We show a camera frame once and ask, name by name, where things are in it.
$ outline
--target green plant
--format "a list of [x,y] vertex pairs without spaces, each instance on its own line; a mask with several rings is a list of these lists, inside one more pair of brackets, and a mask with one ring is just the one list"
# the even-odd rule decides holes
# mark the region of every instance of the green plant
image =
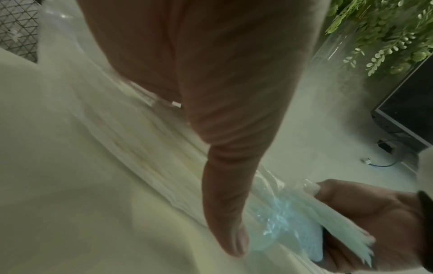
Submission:
[[356,67],[357,58],[364,56],[367,49],[381,46],[368,57],[368,76],[373,75],[385,60],[393,62],[388,68],[390,73],[396,74],[432,55],[433,0],[333,1],[330,14],[341,8],[327,33],[337,30],[343,20],[357,23],[355,49],[343,60],[345,64]]

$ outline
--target wire grid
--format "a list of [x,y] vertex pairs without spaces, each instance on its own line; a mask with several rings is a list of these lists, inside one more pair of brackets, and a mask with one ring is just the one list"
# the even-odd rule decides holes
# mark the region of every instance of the wire grid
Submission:
[[0,47],[37,62],[37,8],[33,0],[0,0]]

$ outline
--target fingernail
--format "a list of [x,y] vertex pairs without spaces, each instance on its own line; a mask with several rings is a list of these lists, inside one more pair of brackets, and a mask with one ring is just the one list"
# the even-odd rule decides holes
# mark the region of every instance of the fingernail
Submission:
[[236,248],[239,256],[245,255],[249,249],[249,237],[243,223],[241,224],[238,233],[236,234]]

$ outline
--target plastic bag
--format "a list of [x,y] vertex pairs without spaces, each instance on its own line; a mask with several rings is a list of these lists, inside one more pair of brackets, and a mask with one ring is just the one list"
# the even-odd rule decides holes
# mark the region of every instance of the plastic bag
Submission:
[[[182,110],[113,71],[73,0],[45,2],[39,51],[47,97],[60,100],[173,206],[206,225],[200,184],[208,146],[190,129]],[[282,182],[261,165],[243,216],[251,249],[277,246],[320,261],[325,227],[371,264],[373,238],[314,199],[317,189],[307,181]]]

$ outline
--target black sleeve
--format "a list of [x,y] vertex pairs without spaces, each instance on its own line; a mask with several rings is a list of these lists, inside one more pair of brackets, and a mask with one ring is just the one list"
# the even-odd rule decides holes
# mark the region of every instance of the black sleeve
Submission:
[[427,249],[423,258],[423,267],[433,273],[433,200],[424,191],[418,192],[425,217],[425,239]]

